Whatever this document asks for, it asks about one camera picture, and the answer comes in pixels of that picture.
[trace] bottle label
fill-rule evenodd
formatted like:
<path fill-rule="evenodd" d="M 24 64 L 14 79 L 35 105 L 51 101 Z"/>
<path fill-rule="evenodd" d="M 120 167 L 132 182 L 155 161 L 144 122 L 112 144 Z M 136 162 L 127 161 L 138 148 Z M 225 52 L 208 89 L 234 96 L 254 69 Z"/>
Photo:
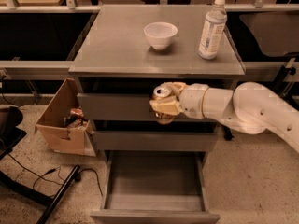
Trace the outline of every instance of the bottle label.
<path fill-rule="evenodd" d="M 215 56 L 218 51 L 225 23 L 205 20 L 199 53 L 202 56 Z"/>

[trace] plastic bottle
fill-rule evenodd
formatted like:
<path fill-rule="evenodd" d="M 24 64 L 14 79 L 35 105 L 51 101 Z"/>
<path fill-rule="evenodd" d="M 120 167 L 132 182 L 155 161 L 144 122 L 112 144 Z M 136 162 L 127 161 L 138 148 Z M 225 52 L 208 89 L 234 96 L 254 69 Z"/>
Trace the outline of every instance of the plastic bottle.
<path fill-rule="evenodd" d="M 199 54 L 205 59 L 216 57 L 225 23 L 227 21 L 224 9 L 225 0 L 215 0 L 213 8 L 206 14 L 206 20 L 199 44 Z"/>

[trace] cabinet top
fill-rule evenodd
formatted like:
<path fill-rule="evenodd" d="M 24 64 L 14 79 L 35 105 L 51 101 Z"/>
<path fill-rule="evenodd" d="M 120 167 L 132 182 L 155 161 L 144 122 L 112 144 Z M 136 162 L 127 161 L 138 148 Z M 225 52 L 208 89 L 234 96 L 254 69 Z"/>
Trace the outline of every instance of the cabinet top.
<path fill-rule="evenodd" d="M 224 34 L 219 53 L 208 61 L 198 54 L 205 5 L 106 5 L 103 6 L 69 70 L 129 77 L 165 75 L 244 75 L 231 42 Z M 174 43 L 156 51 L 144 27 L 164 21 L 177 26 Z"/>

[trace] black chair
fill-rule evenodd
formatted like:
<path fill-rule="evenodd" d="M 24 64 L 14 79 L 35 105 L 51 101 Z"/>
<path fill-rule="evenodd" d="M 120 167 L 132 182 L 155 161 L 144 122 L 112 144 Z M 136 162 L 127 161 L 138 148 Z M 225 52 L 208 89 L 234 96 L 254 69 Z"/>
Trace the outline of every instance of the black chair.
<path fill-rule="evenodd" d="M 22 122 L 22 118 L 22 112 L 17 107 L 11 106 L 0 109 L 0 160 L 2 160 L 9 152 L 11 152 L 12 149 L 27 134 L 25 131 L 16 127 Z M 53 198 L 10 179 L 1 171 L 0 183 L 8 189 L 12 189 L 20 195 L 45 206 L 46 210 L 37 223 L 46 223 L 50 214 L 63 197 L 71 182 L 78 176 L 79 168 L 80 167 L 78 165 L 73 168 Z"/>

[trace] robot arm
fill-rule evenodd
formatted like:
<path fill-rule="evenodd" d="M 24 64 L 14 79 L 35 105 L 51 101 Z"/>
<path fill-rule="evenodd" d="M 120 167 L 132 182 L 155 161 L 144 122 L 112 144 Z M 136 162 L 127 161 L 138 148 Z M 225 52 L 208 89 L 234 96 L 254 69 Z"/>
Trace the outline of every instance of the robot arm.
<path fill-rule="evenodd" d="M 162 124 L 184 113 L 191 119 L 214 119 L 242 133 L 267 129 L 299 152 L 299 112 L 258 83 L 247 82 L 232 91 L 168 82 L 154 90 L 150 105 Z"/>

